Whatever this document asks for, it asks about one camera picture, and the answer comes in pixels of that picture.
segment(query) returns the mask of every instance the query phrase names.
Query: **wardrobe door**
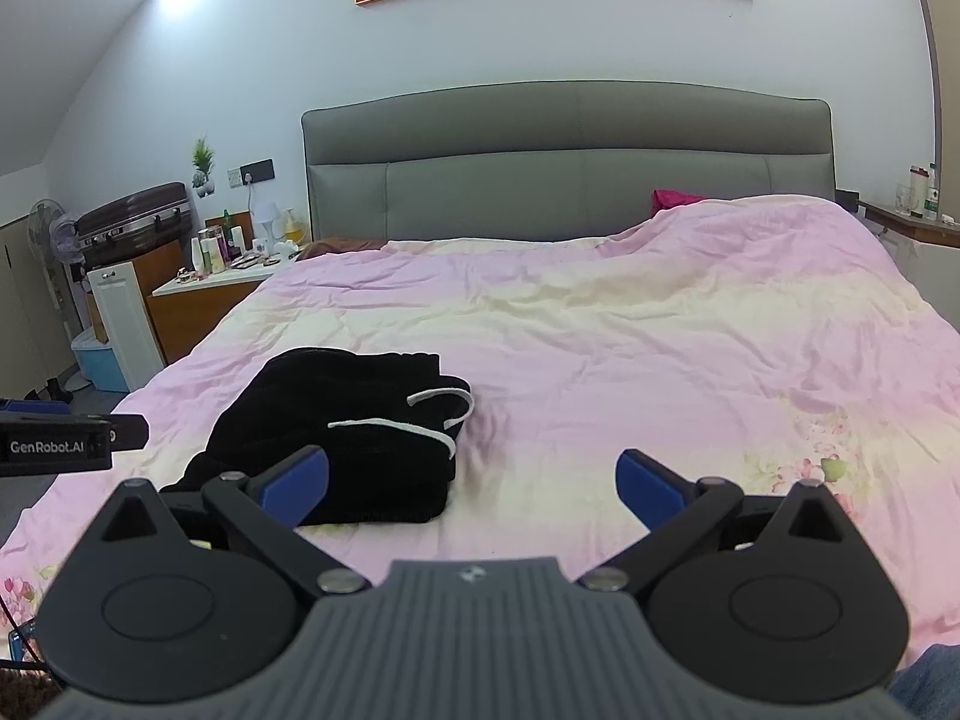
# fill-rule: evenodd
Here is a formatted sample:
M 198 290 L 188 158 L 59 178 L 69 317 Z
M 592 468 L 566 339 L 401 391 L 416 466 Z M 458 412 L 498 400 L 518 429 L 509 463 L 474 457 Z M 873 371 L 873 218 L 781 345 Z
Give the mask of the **wardrobe door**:
M 10 257 L 13 280 L 16 281 L 27 324 L 40 351 L 40 360 L 46 373 L 43 379 L 52 379 L 69 370 L 76 362 L 64 327 L 65 314 L 58 310 L 58 305 L 72 298 L 57 296 L 51 290 L 44 266 L 30 251 L 27 220 L 17 221 L 0 230 L 0 245 L 3 245 L 3 254 Z
M 12 262 L 0 248 L 0 398 L 17 399 L 46 386 L 46 377 L 13 280 Z

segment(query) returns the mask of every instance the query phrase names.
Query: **potted plant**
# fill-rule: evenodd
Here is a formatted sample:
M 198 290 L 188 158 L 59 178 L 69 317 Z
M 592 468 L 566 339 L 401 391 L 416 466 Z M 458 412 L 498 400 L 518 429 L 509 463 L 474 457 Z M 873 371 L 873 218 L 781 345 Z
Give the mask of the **potted plant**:
M 210 175 L 213 170 L 213 149 L 206 144 L 206 138 L 199 138 L 197 143 L 193 145 L 193 167 L 197 169 L 197 173 L 193 177 L 193 186 L 197 190 L 198 196 L 203 197 L 204 194 L 213 194 L 216 189 L 213 184 L 213 176 Z M 203 188 L 203 194 L 200 194 L 200 187 L 197 186 L 199 176 L 203 177 L 203 183 L 200 185 Z
M 206 190 L 203 189 L 203 185 L 206 183 L 206 176 L 203 175 L 199 170 L 197 170 L 193 175 L 193 191 L 197 193 L 198 197 L 203 197 L 206 195 Z

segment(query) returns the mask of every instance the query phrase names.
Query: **glass cup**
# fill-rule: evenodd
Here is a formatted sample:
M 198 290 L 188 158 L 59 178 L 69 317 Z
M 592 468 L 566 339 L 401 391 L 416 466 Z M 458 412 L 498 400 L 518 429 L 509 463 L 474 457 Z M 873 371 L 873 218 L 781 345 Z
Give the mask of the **glass cup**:
M 910 215 L 912 205 L 913 196 L 910 194 L 910 187 L 904 184 L 896 185 L 896 213 Z

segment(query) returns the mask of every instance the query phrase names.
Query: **gray headboard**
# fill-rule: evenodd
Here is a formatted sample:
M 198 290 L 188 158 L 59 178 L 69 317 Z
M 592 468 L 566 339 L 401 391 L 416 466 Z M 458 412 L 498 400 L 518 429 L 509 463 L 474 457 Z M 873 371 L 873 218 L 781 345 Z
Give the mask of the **gray headboard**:
M 833 199 L 822 100 L 536 81 L 309 111 L 302 125 L 314 238 L 608 235 L 649 218 L 654 189 Z

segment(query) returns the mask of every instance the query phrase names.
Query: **brown suitcase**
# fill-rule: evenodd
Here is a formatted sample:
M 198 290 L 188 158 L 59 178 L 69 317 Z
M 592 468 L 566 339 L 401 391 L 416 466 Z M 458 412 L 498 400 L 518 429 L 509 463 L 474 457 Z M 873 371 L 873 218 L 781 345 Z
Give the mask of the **brown suitcase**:
M 186 238 L 192 228 L 190 196 L 181 183 L 138 191 L 77 220 L 88 271 L 131 260 Z

